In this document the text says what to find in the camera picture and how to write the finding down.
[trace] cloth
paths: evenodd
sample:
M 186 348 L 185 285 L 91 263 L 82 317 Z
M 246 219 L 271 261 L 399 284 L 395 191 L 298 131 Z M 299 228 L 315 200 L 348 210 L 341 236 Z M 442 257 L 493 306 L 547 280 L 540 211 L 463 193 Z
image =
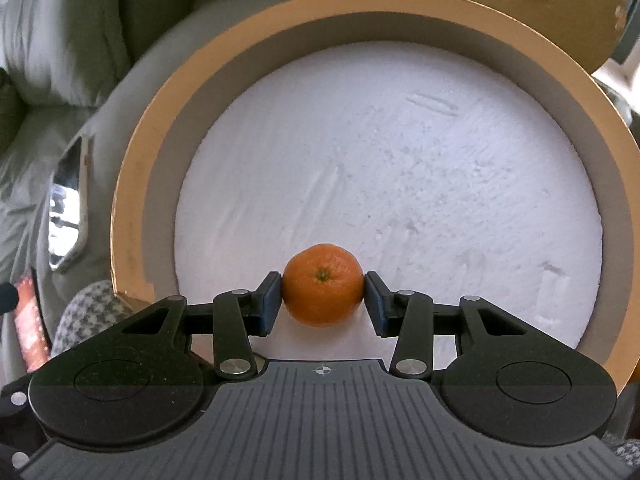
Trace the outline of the cloth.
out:
M 120 0 L 122 34 L 132 62 L 191 11 L 191 0 Z
M 634 469 L 640 467 L 640 440 L 627 440 L 612 449 L 629 467 Z
M 62 354 L 131 314 L 131 309 L 114 295 L 113 284 L 109 280 L 86 286 L 76 294 L 60 319 L 51 357 Z
M 118 0 L 9 0 L 0 66 L 29 105 L 98 107 L 130 68 Z
M 0 163 L 2 154 L 14 142 L 27 107 L 7 72 L 0 68 Z
M 193 12 L 151 46 L 78 132 L 78 136 L 92 138 L 87 189 L 89 237 L 84 251 L 65 272 L 50 269 L 47 244 L 37 247 L 38 290 L 49 333 L 56 332 L 67 305 L 79 290 L 110 279 L 113 193 L 131 135 L 151 99 L 196 50 L 243 19 L 283 1 L 286 0 L 219 0 Z M 48 237 L 48 205 L 48 198 L 44 197 L 38 218 L 39 240 Z M 8 380 L 19 376 L 7 372 Z
M 0 283 L 14 282 L 35 261 L 18 261 L 41 202 L 49 203 L 51 174 L 92 108 L 33 107 L 0 160 Z M 42 247 L 48 254 L 47 244 Z

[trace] circular wooden frame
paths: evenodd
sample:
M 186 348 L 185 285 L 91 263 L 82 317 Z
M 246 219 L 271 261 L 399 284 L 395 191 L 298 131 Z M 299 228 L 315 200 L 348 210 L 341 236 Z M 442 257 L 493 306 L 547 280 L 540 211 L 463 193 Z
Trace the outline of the circular wooden frame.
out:
M 638 362 L 640 154 L 591 77 L 531 28 L 468 0 L 293 0 L 229 29 L 197 51 L 148 106 L 124 158 L 111 219 L 116 293 L 140 309 L 177 293 L 175 209 L 209 127 L 277 68 L 338 44 L 409 41 L 474 59 L 533 96 L 574 144 L 603 224 L 593 315 L 578 350 L 604 365 L 620 391 Z

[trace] pillow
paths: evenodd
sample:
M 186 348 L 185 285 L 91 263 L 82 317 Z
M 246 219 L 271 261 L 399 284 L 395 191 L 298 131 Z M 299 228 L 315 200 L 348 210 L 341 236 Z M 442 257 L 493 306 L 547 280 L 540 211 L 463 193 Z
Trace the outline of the pillow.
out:
M 0 161 L 18 134 L 26 113 L 27 107 L 18 91 L 7 72 L 0 68 Z
M 64 273 L 50 269 L 46 244 L 37 247 L 38 290 L 43 320 L 50 333 L 55 333 L 66 306 L 78 291 L 110 278 L 113 193 L 133 130 L 156 92 L 180 65 L 217 35 L 261 10 L 286 1 L 219 0 L 193 12 L 147 51 L 78 132 L 92 138 L 87 189 L 89 237 L 84 251 Z M 46 240 L 49 218 L 44 206 L 39 223 L 38 238 Z
M 191 10 L 191 0 L 120 0 L 120 21 L 131 62 Z
M 27 104 L 101 105 L 130 67 L 118 0 L 9 0 L 0 66 Z
M 14 268 L 18 248 L 49 189 L 51 173 L 92 113 L 90 108 L 69 106 L 32 108 L 4 154 L 0 164 L 0 283 L 25 271 L 24 266 Z

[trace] red object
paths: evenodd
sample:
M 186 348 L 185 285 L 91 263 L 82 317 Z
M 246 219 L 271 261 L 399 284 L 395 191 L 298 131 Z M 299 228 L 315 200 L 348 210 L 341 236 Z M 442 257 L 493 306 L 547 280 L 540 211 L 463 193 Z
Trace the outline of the red object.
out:
M 44 331 L 38 297 L 35 290 L 33 271 L 29 270 L 15 283 L 18 290 L 18 306 L 14 311 L 15 328 L 27 365 L 27 373 L 36 371 L 50 358 L 50 348 Z

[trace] houndstooth fabric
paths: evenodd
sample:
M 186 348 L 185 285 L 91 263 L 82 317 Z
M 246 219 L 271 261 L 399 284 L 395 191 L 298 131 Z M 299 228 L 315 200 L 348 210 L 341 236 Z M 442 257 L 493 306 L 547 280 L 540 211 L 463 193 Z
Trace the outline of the houndstooth fabric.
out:
M 113 293 L 110 280 L 95 282 L 78 292 L 65 309 L 53 340 L 51 357 L 121 322 L 132 314 Z
M 640 440 L 627 440 L 624 444 L 613 448 L 613 451 L 624 460 L 629 467 L 634 469 L 640 467 Z

